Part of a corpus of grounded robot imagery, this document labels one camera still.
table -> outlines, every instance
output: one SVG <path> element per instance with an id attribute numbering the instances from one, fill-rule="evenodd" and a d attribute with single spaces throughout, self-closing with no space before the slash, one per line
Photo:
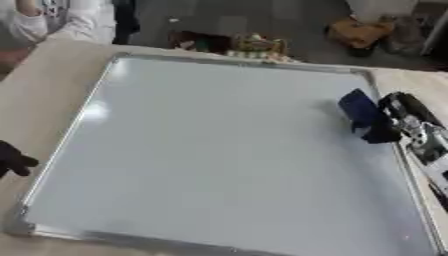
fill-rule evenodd
<path id="1" fill-rule="evenodd" d="M 0 85 L 0 138 L 25 153 L 45 161 L 70 125 L 104 65 L 117 52 L 166 56 L 226 58 L 129 46 L 102 46 L 84 42 L 48 41 L 41 44 Z M 448 124 L 448 74 L 417 71 L 372 70 L 382 94 L 402 90 L 414 93 Z M 435 219 L 445 246 L 448 244 L 448 215 L 429 191 L 427 181 L 414 169 L 431 216 Z M 29 188 L 32 178 L 8 175 L 0 184 L 0 214 L 5 214 Z M 158 255 L 128 248 L 52 240 L 20 239 L 0 234 L 0 253 L 4 255 Z"/>

dark floor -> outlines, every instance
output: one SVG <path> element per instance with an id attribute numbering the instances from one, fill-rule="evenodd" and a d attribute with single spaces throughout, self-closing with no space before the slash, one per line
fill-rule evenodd
<path id="1" fill-rule="evenodd" d="M 257 32 L 290 42 L 291 55 L 312 63 L 433 70 L 424 58 L 390 55 L 377 50 L 359 59 L 327 40 L 323 28 L 346 17 L 344 0 L 137 0 L 142 32 L 132 44 L 167 47 L 172 30 L 234 35 Z"/>

gloved hand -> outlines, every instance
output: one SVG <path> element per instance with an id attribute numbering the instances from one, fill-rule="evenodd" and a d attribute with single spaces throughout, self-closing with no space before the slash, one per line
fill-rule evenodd
<path id="1" fill-rule="evenodd" d="M 0 179 L 5 176 L 8 171 L 13 171 L 19 176 L 30 175 L 29 167 L 36 167 L 39 161 L 22 155 L 22 152 L 9 144 L 0 140 Z"/>

whiteboard surface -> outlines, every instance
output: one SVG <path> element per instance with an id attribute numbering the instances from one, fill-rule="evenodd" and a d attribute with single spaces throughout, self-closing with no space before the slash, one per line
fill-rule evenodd
<path id="1" fill-rule="evenodd" d="M 390 145 L 350 133 L 354 74 L 122 58 L 27 221 L 298 256 L 433 255 Z"/>

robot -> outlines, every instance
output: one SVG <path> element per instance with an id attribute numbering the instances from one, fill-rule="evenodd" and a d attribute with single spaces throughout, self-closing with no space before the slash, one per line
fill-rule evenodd
<path id="1" fill-rule="evenodd" d="M 395 92 L 375 104 L 356 89 L 339 106 L 352 121 L 352 130 L 368 143 L 403 140 L 448 212 L 448 131 L 422 102 L 412 94 Z"/>

